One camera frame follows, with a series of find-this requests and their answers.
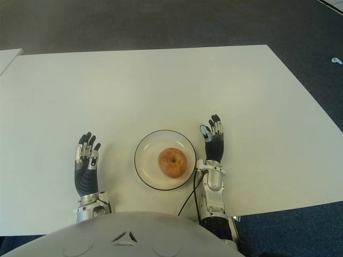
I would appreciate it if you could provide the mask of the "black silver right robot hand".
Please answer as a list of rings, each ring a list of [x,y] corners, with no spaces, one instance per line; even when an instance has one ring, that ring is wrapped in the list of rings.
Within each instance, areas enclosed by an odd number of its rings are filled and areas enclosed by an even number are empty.
[[[205,142],[206,160],[221,163],[225,148],[222,122],[215,114],[208,123],[210,126],[201,125],[199,128]]]

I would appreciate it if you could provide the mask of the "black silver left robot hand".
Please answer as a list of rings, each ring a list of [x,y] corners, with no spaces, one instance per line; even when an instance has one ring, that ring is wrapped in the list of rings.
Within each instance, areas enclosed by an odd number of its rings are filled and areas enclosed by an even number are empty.
[[[94,145],[96,136],[91,132],[79,139],[74,161],[74,185],[80,197],[98,193],[97,167],[100,143]]]

